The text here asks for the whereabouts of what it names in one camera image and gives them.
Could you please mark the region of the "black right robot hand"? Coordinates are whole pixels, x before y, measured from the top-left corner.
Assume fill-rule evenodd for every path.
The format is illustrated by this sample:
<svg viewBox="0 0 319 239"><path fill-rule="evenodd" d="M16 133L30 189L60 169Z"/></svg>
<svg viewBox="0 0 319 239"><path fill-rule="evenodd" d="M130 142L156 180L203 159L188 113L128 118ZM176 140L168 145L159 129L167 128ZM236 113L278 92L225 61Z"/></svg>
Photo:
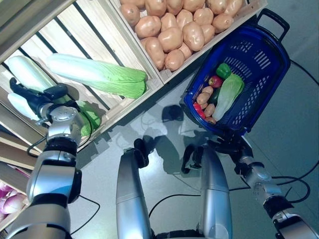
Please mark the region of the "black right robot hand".
<svg viewBox="0 0 319 239"><path fill-rule="evenodd" d="M228 154L234 163L239 162L246 156L253 157L251 146L241 136L235 136L228 140L218 137L216 141L208 140L207 143L215 151Z"/></svg>

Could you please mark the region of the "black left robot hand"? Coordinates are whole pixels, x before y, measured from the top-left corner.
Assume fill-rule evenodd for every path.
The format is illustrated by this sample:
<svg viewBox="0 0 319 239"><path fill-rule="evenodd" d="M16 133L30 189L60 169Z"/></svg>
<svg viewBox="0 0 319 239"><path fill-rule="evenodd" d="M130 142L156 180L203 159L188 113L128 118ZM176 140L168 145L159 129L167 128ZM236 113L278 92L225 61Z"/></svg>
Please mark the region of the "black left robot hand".
<svg viewBox="0 0 319 239"><path fill-rule="evenodd" d="M12 90L12 93L7 96L9 102L18 112L31 120L42 119L40 113L42 107L52 104L54 100L68 93L68 88L64 84L58 84L40 92L18 84L14 77L10 79L9 85Z"/></svg>

